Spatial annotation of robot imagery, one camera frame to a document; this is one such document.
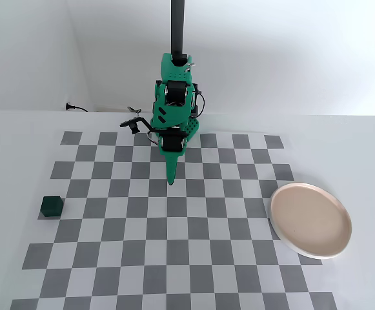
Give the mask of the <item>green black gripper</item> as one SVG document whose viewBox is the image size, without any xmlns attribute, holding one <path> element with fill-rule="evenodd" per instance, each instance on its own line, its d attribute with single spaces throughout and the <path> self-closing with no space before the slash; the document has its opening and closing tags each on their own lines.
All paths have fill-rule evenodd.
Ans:
<svg viewBox="0 0 375 310">
<path fill-rule="evenodd" d="M 166 175 L 169 185 L 173 185 L 176 179 L 177 163 L 180 156 L 184 155 L 188 134 L 179 128 L 157 130 L 160 153 L 166 159 Z"/>
</svg>

